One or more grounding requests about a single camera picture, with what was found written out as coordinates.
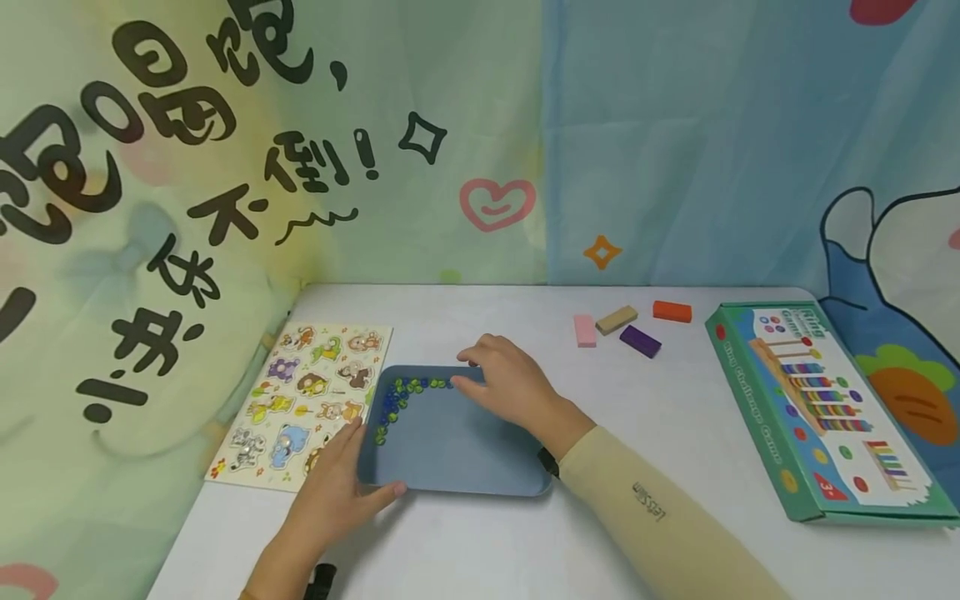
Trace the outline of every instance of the toy box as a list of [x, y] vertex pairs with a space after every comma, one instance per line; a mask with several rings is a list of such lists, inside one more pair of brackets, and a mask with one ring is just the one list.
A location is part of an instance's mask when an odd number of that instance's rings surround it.
[[960, 525], [816, 302], [724, 303], [707, 329], [790, 520]]

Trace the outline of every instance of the black object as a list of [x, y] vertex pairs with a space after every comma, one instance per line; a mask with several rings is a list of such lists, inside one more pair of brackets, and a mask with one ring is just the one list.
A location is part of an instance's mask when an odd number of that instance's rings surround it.
[[560, 479], [560, 465], [557, 465], [557, 459], [553, 457], [553, 454], [550, 454], [546, 448], [541, 448], [540, 452], [537, 453], [537, 458], [540, 459], [540, 464], [543, 465], [546, 472]]
[[303, 600], [326, 600], [333, 588], [333, 578], [337, 567], [330, 563], [320, 563], [313, 569], [313, 583], [306, 587]]

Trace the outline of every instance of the blue curtain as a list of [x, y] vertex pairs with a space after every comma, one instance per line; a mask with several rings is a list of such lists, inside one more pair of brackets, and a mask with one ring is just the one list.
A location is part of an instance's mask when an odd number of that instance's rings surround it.
[[960, 504], [960, 5], [544, 12], [549, 282], [810, 290]]

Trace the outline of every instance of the abacus picture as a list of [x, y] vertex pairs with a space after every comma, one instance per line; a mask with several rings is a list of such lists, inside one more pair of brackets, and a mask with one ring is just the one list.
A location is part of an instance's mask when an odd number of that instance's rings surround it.
[[856, 407], [863, 396], [850, 390], [850, 383], [843, 377], [827, 376], [826, 369], [818, 362], [823, 355], [813, 347], [810, 338], [785, 342], [756, 338], [751, 340], [750, 348], [818, 436], [828, 431], [868, 433], [873, 430]]
[[910, 476], [903, 468], [900, 458], [886, 442], [864, 442], [867, 453], [874, 459], [876, 468], [880, 469], [883, 479], [894, 492], [898, 490], [916, 490], [911, 484]]

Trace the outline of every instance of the beige block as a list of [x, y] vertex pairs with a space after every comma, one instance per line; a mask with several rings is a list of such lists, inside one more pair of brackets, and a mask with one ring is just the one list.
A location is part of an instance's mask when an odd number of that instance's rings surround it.
[[604, 335], [610, 335], [623, 325], [636, 319], [636, 311], [630, 305], [624, 306], [620, 310], [607, 315], [597, 321], [597, 331]]

